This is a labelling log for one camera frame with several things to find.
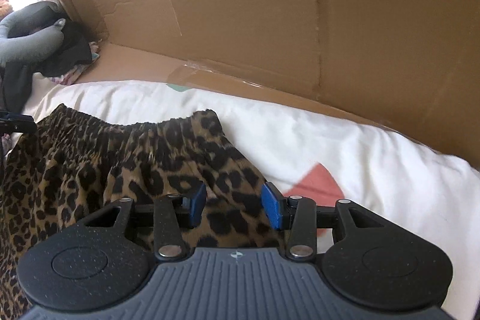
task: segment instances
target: gray neck pillow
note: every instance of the gray neck pillow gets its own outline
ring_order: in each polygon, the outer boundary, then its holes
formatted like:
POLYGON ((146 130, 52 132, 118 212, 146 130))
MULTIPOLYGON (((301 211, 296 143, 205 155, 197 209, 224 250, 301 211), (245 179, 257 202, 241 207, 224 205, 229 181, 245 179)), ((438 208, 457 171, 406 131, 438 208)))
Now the gray neck pillow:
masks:
POLYGON ((0 21, 0 67, 17 61, 41 62, 53 55, 63 43, 65 19, 44 27, 52 15, 62 13, 53 2, 38 2, 14 11, 0 21))

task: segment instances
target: wrinkled white cloth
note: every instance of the wrinkled white cloth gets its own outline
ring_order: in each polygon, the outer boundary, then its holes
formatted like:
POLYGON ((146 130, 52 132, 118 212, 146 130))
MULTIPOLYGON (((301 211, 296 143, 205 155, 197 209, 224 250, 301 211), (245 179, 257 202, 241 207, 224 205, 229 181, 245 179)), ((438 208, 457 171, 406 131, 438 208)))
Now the wrinkled white cloth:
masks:
POLYGON ((112 124, 159 122, 213 109, 228 139, 282 192, 321 163, 346 198, 442 248, 454 266, 443 308, 470 320, 480 297, 480 174, 376 127, 273 103, 164 83, 58 86, 35 74, 25 114, 35 121, 60 103, 112 124))

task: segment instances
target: leopard print garment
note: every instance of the leopard print garment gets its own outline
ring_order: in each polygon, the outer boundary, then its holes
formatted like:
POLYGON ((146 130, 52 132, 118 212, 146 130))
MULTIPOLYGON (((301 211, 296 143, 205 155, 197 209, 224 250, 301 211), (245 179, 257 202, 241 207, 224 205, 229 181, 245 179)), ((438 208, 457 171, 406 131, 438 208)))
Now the leopard print garment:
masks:
MULTIPOLYGON (((0 319, 29 307, 18 259, 108 202, 156 197, 207 185, 199 227, 184 231, 192 247, 275 247, 260 200, 262 174, 225 137, 215 112, 160 124, 110 125, 59 106, 11 152, 0 190, 0 319)), ((153 235, 142 244, 151 248, 153 235)))

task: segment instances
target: leopard print skirt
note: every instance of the leopard print skirt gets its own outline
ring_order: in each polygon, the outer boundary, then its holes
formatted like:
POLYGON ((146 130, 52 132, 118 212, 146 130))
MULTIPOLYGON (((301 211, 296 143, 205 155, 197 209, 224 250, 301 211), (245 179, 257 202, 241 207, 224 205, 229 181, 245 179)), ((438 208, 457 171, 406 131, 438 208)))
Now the leopard print skirt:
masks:
MULTIPOLYGON (((202 222, 182 232, 192 247, 283 245, 262 209, 265 179, 225 137, 211 110, 160 124, 111 125, 59 106, 23 135, 0 189, 0 319, 29 307, 16 277, 28 248, 122 197, 150 204, 207 186, 202 222)), ((139 244, 153 246, 152 232, 139 244)))

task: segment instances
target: bed sheet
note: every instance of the bed sheet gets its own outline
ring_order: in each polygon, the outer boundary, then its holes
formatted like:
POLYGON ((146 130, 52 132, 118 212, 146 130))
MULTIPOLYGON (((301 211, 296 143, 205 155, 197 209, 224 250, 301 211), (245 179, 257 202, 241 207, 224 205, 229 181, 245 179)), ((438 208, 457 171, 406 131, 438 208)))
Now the bed sheet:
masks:
MULTIPOLYGON (((54 85, 35 74, 25 114, 60 103, 112 124, 160 122, 213 109, 227 138, 284 194, 324 205, 349 198, 435 243, 454 278, 443 308, 471 319, 480 297, 480 174, 398 133, 274 103, 142 81, 54 85)), ((319 232, 319 251, 332 244, 319 232)))

